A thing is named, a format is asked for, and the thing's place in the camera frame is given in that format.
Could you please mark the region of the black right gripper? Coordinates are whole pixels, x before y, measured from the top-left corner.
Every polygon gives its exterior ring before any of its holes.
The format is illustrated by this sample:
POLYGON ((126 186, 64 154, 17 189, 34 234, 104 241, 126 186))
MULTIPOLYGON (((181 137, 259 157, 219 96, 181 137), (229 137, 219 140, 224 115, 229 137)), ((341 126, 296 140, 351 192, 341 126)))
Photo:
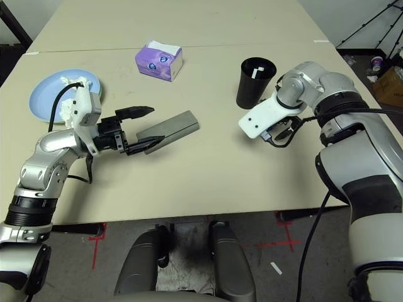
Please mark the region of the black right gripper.
POLYGON ((301 119, 298 116, 286 117, 268 128, 268 131, 273 137, 273 140, 282 141, 288 138, 295 131, 300 122, 301 119))

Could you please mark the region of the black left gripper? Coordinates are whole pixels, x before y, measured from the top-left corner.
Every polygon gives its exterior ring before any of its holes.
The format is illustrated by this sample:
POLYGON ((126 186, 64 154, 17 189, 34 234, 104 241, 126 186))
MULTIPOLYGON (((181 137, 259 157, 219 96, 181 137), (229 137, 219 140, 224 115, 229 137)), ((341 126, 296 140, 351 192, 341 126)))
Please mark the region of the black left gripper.
POLYGON ((127 155, 134 155, 158 145, 165 136, 145 137, 128 145, 125 132, 121 128, 121 121, 141 118, 153 111, 154 108, 148 106, 132 106, 116 110, 115 116, 102 118, 96 124, 98 134, 95 137, 95 146, 99 151, 112 149, 120 153, 125 152, 127 155))

